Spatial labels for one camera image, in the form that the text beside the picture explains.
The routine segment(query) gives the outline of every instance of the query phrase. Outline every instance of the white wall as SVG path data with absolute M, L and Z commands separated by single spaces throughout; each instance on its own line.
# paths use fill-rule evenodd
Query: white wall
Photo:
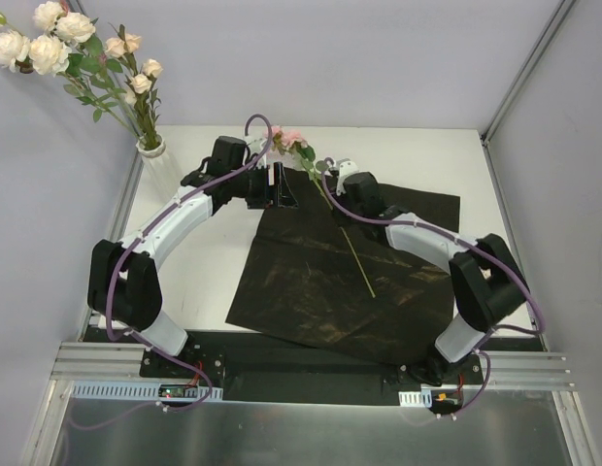
M 37 3 L 0 9 L 34 33 Z M 116 126 L 94 125 L 60 79 L 0 69 L 1 466 L 18 464 L 59 343 L 80 324 L 91 247 L 134 153 Z
M 525 273 L 602 453 L 602 0 L 578 3 L 491 142 Z
M 165 67 L 163 124 L 483 130 L 558 0 L 83 0 Z

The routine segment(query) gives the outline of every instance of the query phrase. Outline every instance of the dark fabric sheet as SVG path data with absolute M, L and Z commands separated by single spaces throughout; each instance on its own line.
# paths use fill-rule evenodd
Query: dark fabric sheet
M 452 320 L 450 277 L 349 227 L 373 299 L 317 188 L 305 172 L 286 169 L 286 178 L 299 209 L 264 212 L 226 321 L 376 362 L 419 360 Z M 458 197 L 381 188 L 388 205 L 458 231 Z

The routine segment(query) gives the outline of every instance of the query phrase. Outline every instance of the white table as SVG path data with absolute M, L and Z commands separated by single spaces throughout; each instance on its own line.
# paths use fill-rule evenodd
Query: white table
M 475 130 L 301 127 L 318 158 L 350 158 L 380 183 L 460 197 L 460 231 L 475 237 L 506 236 L 485 154 Z M 256 125 L 255 131 L 263 127 Z M 220 135 L 242 137 L 237 126 L 161 126 L 183 173 L 211 154 Z M 140 227 L 162 205 L 143 171 L 126 231 Z M 246 329 L 225 323 L 261 211 L 233 200 L 191 232 L 159 272 L 164 309 L 176 323 L 194 330 Z M 505 323 L 531 328 L 525 306 Z M 498 333 L 516 335 L 512 331 Z

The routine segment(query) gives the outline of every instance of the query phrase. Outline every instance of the flower stem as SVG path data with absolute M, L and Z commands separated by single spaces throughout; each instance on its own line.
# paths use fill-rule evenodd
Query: flower stem
M 24 37 L 24 34 L 23 34 L 22 32 L 20 32 L 20 31 L 19 31 L 18 29 L 16 29 L 14 26 L 12 26 L 11 24 L 9 24 L 7 21 L 6 21 L 6 26 L 8 26 L 10 29 L 12 29 L 12 30 L 16 31 L 18 34 L 20 34 L 21 36 L 23 36 L 23 37 Z
M 124 112 L 126 113 L 126 115 L 128 116 L 128 118 L 131 120 L 131 122 L 135 125 L 135 128 L 137 129 L 137 131 L 141 131 L 141 128 L 139 127 L 139 123 L 137 122 L 137 118 L 135 118 L 135 114 L 134 114 L 134 110 L 131 109 L 128 104 L 126 104 L 126 102 L 124 102 L 124 99 L 121 96 L 115 95 L 114 94 L 114 99 L 117 100 L 117 102 L 119 103 L 119 105 L 124 109 Z
M 349 248 L 351 248 L 352 256 L 355 258 L 355 261 L 357 262 L 357 267 L 359 267 L 359 270 L 361 271 L 361 275 L 363 276 L 363 280 L 366 281 L 366 286 L 368 286 L 368 289 L 370 290 L 370 295 L 373 298 L 376 298 L 377 294 L 375 293 L 375 290 L 372 288 L 372 285 L 370 285 L 370 281 L 368 280 L 368 276 L 366 275 L 366 272 L 363 270 L 363 267 L 361 266 L 361 262 L 359 261 L 359 257 L 357 257 L 357 252 L 355 251 L 355 248 L 352 246 L 351 238 L 349 238 L 349 235 L 347 234 L 347 231 L 342 226 L 340 227 L 340 231 L 342 231 L 342 234 L 347 239 L 347 243 L 349 243 Z
M 117 120 L 117 122 L 119 124 L 121 124 L 124 128 L 126 128 L 133 136 L 135 136 L 137 139 L 140 138 L 139 134 L 130 126 L 128 126 L 124 121 L 121 120 L 121 118 L 119 116 L 117 116 L 113 110 L 111 109 L 102 109 L 104 112 L 107 112 L 109 115 L 111 115 L 113 118 L 115 118 Z
M 317 180 L 316 175 L 314 173 L 310 173 L 310 172 L 308 172 L 308 175 L 312 179 L 312 182 L 314 183 L 314 185 L 317 187 L 318 192 L 320 193 L 320 195 L 324 199 L 324 202 L 327 203 L 327 206 L 329 206 L 330 210 L 333 210 L 333 206 L 331 205 L 331 203 L 329 202 L 329 199 L 327 199 L 327 196 L 325 195 L 324 191 L 322 190 L 322 186 L 320 184 L 318 184 L 318 180 Z M 372 285 L 370 284 L 370 281 L 368 280 L 368 276 L 366 275 L 366 271 L 363 270 L 363 266 L 361 265 L 361 261 L 359 260 L 359 257 L 357 256 L 357 251 L 352 246 L 351 238 L 349 238 L 349 235 L 348 235 L 347 231 L 343 227 L 340 227 L 340 231 L 342 231 L 342 234 L 344 235 L 345 239 L 347 240 L 347 243 L 349 244 L 349 248 L 351 249 L 352 256 L 355 258 L 355 262 L 357 262 L 357 267 L 359 267 L 359 271 L 361 272 L 361 276 L 363 277 L 363 280 L 366 282 L 366 286 L 368 286 L 368 290 L 370 291 L 370 295 L 373 298 L 376 298 L 377 294 L 375 293 L 375 290 L 373 289 Z

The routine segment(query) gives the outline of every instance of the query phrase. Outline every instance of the metal frame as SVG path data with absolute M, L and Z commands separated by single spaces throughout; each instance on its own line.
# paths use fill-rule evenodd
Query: metal frame
M 50 378 L 57 381 L 176 383 L 175 379 L 142 379 L 141 344 L 64 343 Z M 565 354 L 537 351 L 487 351 L 491 358 L 488 383 L 493 390 L 575 391 L 576 381 Z M 477 390 L 477 385 L 465 385 Z
M 481 138 L 509 242 L 519 266 L 521 261 L 511 219 L 488 151 L 488 144 L 577 2 L 578 0 L 559 1 Z M 69 0 L 68 3 L 74 11 L 84 13 L 80 0 Z M 112 240 L 120 238 L 126 226 L 142 168 L 143 164 L 135 153 L 109 232 Z M 88 326 L 90 314 L 91 310 L 85 307 L 81 337 Z M 53 366 L 44 401 L 36 418 L 34 432 L 25 450 L 22 464 L 32 466 L 50 464 L 53 451 L 59 441 L 61 424 L 75 381 L 174 382 L 173 380 L 145 380 L 139 377 L 143 350 L 144 347 L 137 344 L 64 343 Z M 582 404 L 576 391 L 576 383 L 565 355 L 553 352 L 489 351 L 488 353 L 492 365 L 489 389 L 550 391 L 573 464 L 579 466 L 602 464 L 593 447 L 594 443 L 585 423 Z M 482 361 L 482 365 L 485 368 L 485 361 Z M 476 386 L 465 386 L 465 388 L 478 389 Z
M 555 11 L 552 14 L 552 17 L 545 25 L 543 32 L 536 40 L 534 47 L 530 51 L 530 54 L 525 59 L 525 62 L 521 65 L 521 68 L 518 70 L 515 79 L 511 83 L 511 86 L 508 89 L 508 92 L 502 99 L 499 108 L 493 115 L 490 124 L 488 125 L 487 130 L 483 133 L 483 142 L 485 145 L 491 140 L 491 138 L 497 132 L 497 128 L 502 124 L 506 113 L 510 110 L 511 106 L 517 99 L 518 95 L 523 90 L 527 80 L 529 80 L 532 73 L 538 66 L 541 58 L 549 48 L 553 39 L 557 35 L 558 31 L 564 21 L 568 17 L 569 13 L 573 10 L 573 7 L 578 3 L 579 0 L 560 0 L 557 6 L 555 7 Z

